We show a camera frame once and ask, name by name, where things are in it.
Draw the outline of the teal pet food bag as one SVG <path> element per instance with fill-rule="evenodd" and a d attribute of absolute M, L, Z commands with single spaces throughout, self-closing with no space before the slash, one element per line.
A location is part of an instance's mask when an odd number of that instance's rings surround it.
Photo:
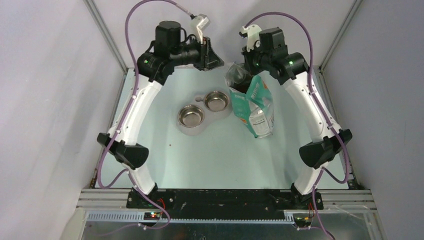
<path fill-rule="evenodd" d="M 270 89 L 260 75 L 250 74 L 242 64 L 233 63 L 225 83 L 234 115 L 255 138 L 265 138 L 274 129 L 274 103 Z"/>

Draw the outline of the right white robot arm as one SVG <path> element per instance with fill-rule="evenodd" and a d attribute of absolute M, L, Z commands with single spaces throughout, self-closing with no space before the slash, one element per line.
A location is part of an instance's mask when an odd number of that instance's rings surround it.
<path fill-rule="evenodd" d="M 309 75 L 307 61 L 299 52 L 288 52 L 284 33 L 279 27 L 262 30 L 253 24 L 241 27 L 239 35 L 247 39 L 242 48 L 245 69 L 252 75 L 269 72 L 305 117 L 311 142 L 299 149 L 304 166 L 292 185 L 295 192 L 290 196 L 295 208 L 304 209 L 311 202 L 310 193 L 316 187 L 321 169 L 341 152 L 352 139 L 352 133 L 349 129 L 342 129 L 323 104 Z"/>

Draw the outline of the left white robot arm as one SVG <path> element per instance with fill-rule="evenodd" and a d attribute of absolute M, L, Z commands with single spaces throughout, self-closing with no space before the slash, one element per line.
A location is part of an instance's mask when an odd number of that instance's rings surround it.
<path fill-rule="evenodd" d="M 160 22 L 155 28 L 155 39 L 136 61 L 134 87 L 118 122 L 107 133 L 97 136 L 105 153 L 123 165 L 134 186 L 141 191 L 138 201 L 145 208 L 156 206 L 158 194 L 154 192 L 157 184 L 146 164 L 149 149 L 137 143 L 141 125 L 175 67 L 193 65 L 199 71 L 209 71 L 224 65 L 213 51 L 210 38 L 204 36 L 203 30 L 208 25 L 207 19 L 196 16 L 191 23 L 193 33 L 181 38 L 184 29 L 178 22 Z"/>

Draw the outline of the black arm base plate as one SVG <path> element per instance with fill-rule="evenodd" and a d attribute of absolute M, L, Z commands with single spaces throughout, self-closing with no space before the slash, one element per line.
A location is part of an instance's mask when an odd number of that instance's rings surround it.
<path fill-rule="evenodd" d="M 282 189 L 158 189 L 149 199 L 173 220 L 285 220 L 285 211 L 323 210 L 319 192 L 301 196 Z"/>

